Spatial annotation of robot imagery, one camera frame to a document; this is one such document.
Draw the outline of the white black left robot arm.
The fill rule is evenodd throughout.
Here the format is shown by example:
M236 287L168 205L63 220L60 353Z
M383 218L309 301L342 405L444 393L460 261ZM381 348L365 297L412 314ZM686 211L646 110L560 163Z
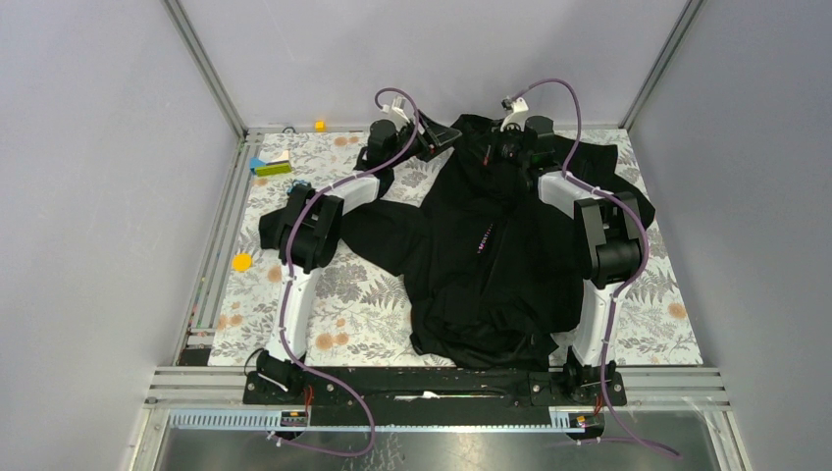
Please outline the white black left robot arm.
M322 189L297 183L284 208L262 217L261 245L278 251L285 286L270 339L253 353L255 367L245 373L244 403L311 399L315 377L303 362L309 317L317 282L336 254L343 216L385 195L396 165L410 158L428 162L461 135L426 115L408 118L389 110L371 125L350 176Z

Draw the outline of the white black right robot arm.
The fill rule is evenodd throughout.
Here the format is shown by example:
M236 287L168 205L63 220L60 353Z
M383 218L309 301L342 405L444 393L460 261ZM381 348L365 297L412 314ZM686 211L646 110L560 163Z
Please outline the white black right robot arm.
M567 161L554 157L554 139L549 118L507 117L488 155L517 165L526 187L573 222L573 252L584 288L580 322L562 370L549 384L566 402L604 406L618 377L613 350L619 300L644 271L649 244L637 198L581 180Z

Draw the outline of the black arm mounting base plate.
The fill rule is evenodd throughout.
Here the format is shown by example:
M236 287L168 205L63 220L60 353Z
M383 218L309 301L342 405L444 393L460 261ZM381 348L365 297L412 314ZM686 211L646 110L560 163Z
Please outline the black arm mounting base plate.
M591 414L596 406L566 402L550 388L561 372L425 367L327 367L312 397L282 407L309 415L316 427L557 427L555 413Z

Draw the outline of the black zip-up jacket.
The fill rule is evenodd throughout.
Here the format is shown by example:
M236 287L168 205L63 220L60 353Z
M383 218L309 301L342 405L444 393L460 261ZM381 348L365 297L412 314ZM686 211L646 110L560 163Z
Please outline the black zip-up jacket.
M394 168L380 199L342 218L340 242L400 277L420 354L464 368L544 370L554 336L580 322L583 280L572 220L543 204L508 163L484 165L502 121L463 114L462 135L429 162ZM555 158L581 180L638 200L645 230L655 209L616 173L612 145L555 133Z

